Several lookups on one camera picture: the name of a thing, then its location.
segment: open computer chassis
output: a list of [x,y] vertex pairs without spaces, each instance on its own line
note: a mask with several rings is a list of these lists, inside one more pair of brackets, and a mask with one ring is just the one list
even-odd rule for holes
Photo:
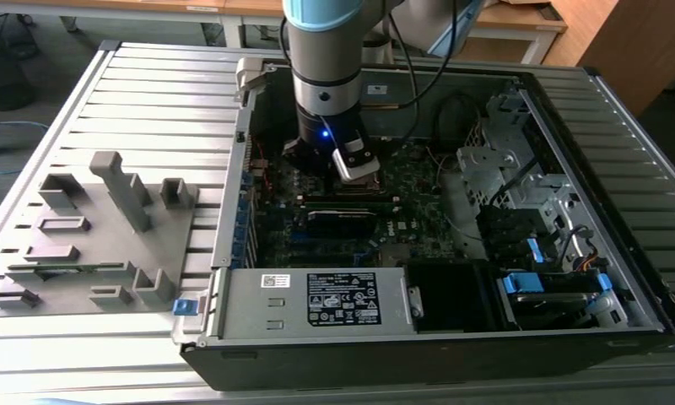
[[[241,66],[214,274],[186,297],[202,332],[181,347],[212,388],[562,375],[675,342],[675,302],[532,74],[448,69],[408,143],[412,112],[364,111],[383,168],[343,184],[289,164],[289,69]],[[409,97],[401,67],[363,78],[363,103]]]

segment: black trash can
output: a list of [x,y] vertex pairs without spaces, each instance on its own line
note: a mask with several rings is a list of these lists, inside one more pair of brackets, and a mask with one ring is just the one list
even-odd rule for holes
[[34,88],[17,60],[33,57],[38,51],[17,15],[0,14],[0,111],[15,110],[34,101]]

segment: metal grating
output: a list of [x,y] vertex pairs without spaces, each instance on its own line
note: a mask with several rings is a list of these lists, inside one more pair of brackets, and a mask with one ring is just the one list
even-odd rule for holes
[[[36,219],[41,200],[34,187],[44,174],[65,170],[92,176],[85,158],[94,150],[116,149],[144,182],[169,174],[201,186],[180,288],[204,289],[237,111],[233,72],[240,57],[265,54],[277,57],[266,51],[128,43],[117,52],[100,51],[0,208],[0,218],[5,217],[0,251],[21,246],[25,230],[18,226]],[[656,158],[650,140],[599,80],[570,68],[459,66],[523,70],[539,78],[675,292],[675,236],[666,234],[675,230],[674,169]],[[0,263],[14,254],[0,253]],[[588,397],[624,400],[627,392],[640,390],[675,398],[675,348],[546,379],[316,392],[214,392],[177,355],[170,329],[166,314],[0,319],[0,392],[22,392],[15,400],[37,395],[97,403],[316,403],[488,394],[539,402],[547,392],[575,391],[579,395],[567,402],[584,403]]]

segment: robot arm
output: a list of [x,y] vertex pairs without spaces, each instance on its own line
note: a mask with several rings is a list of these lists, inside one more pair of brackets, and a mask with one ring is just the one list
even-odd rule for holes
[[[308,154],[315,151],[324,157],[316,164],[321,167],[312,167],[311,171],[327,170],[329,160],[343,181],[379,170],[360,118],[363,37],[400,6],[396,19],[401,24],[416,22],[436,32],[433,37],[439,40],[429,50],[439,54],[436,44],[447,43],[444,37],[461,35],[460,45],[471,27],[465,24],[463,31],[452,30],[453,2],[472,10],[483,0],[284,0],[299,122],[299,139],[292,147],[309,149]],[[465,15],[471,23],[476,13],[463,11],[463,20]],[[441,26],[435,27],[437,20]]]

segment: power supply label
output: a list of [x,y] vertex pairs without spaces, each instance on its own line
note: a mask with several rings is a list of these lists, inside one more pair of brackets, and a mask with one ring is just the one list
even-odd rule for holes
[[308,273],[307,321],[313,327],[380,325],[375,273]]

